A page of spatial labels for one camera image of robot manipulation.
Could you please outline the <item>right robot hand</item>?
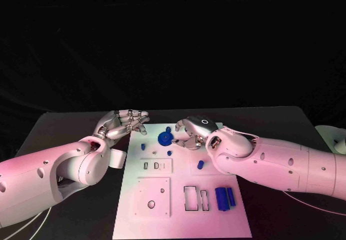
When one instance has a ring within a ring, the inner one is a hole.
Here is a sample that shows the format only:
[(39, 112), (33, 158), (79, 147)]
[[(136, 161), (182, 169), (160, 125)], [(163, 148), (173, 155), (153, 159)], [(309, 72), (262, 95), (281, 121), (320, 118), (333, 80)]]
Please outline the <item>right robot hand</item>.
[(172, 139), (172, 143), (189, 150), (198, 150), (206, 143), (209, 135), (219, 129), (216, 123), (203, 115), (188, 116), (175, 125), (177, 132), (183, 128), (188, 140)]

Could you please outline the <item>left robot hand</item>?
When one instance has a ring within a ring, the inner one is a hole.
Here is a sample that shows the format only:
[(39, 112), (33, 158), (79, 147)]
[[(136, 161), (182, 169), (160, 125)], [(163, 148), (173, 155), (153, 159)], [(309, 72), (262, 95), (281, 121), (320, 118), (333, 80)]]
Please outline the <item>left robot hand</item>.
[(92, 136), (101, 138), (110, 147), (131, 132), (147, 134), (144, 123), (150, 121), (147, 111), (141, 110), (113, 110), (98, 121)]

